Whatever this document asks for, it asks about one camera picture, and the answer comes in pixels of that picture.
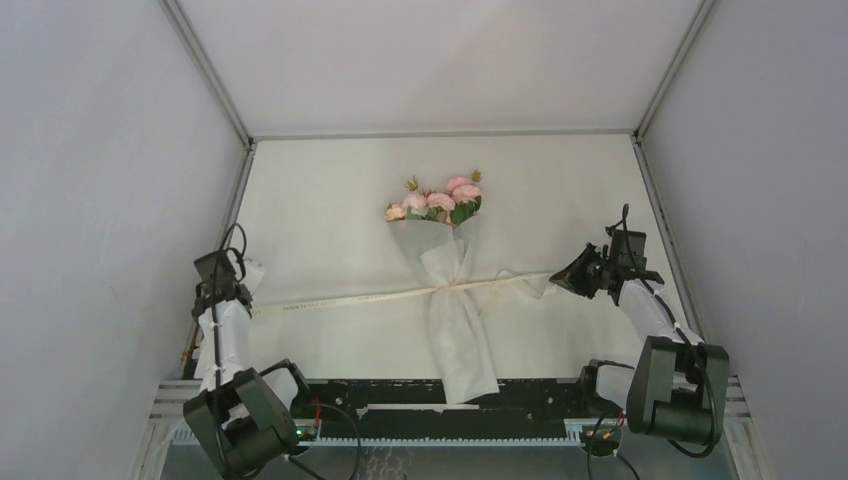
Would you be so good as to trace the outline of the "pink fake flower bouquet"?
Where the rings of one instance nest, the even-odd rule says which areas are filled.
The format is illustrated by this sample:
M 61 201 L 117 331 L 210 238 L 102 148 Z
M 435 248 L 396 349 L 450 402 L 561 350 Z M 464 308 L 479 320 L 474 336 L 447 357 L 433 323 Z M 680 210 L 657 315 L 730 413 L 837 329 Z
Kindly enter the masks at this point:
M 386 207 L 384 219 L 387 223 L 423 220 L 459 227 L 481 210 L 482 180 L 482 172 L 475 169 L 467 176 L 450 178 L 442 190 L 432 190 L 424 189 L 412 176 L 405 182 L 405 197 Z

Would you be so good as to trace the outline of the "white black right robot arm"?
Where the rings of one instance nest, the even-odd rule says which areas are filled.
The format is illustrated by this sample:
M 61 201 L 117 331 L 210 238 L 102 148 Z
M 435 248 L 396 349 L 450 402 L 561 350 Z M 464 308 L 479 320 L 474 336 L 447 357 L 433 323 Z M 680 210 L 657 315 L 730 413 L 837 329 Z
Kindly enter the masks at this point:
M 592 416 L 623 413 L 632 433 L 677 449 L 700 445 L 706 456 L 721 437 L 729 355 L 676 319 L 662 276 L 647 267 L 646 234 L 622 223 L 605 231 L 609 244 L 587 244 L 549 281 L 587 299 L 605 292 L 643 346 L 635 360 L 590 360 L 577 381 L 579 406 Z

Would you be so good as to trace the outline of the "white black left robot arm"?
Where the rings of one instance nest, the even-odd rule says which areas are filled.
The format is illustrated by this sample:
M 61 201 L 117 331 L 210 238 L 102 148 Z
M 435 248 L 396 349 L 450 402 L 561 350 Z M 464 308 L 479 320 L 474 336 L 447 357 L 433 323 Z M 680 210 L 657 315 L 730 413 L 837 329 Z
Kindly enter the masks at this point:
M 256 368 L 242 253 L 220 249 L 194 266 L 201 281 L 192 315 L 211 358 L 198 394 L 183 405 L 183 417 L 222 478 L 250 479 L 269 461 L 296 450 L 294 417 L 310 409 L 313 392 L 288 359 Z

